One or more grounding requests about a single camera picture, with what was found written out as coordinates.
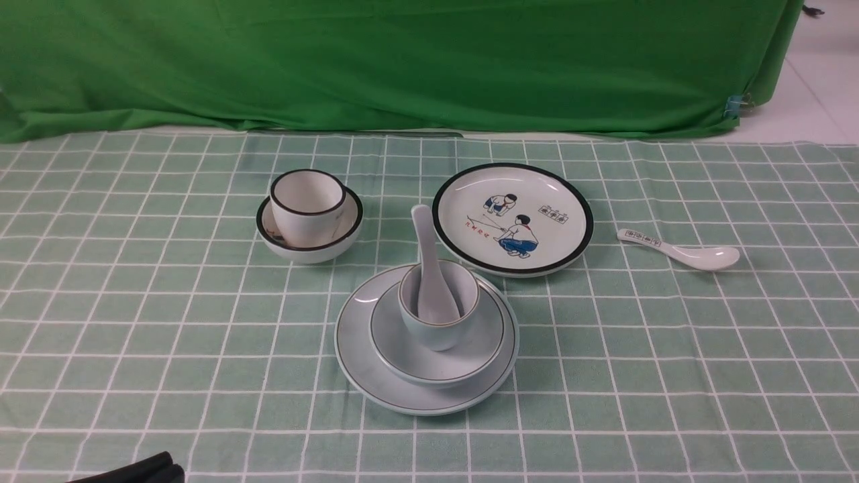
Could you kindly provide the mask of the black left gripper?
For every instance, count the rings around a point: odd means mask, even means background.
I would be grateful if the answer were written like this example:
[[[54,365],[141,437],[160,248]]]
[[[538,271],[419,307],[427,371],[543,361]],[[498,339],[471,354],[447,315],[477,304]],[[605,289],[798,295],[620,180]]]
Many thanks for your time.
[[[171,453],[163,451],[116,470],[72,481],[92,482],[185,482],[185,470],[174,463]]]

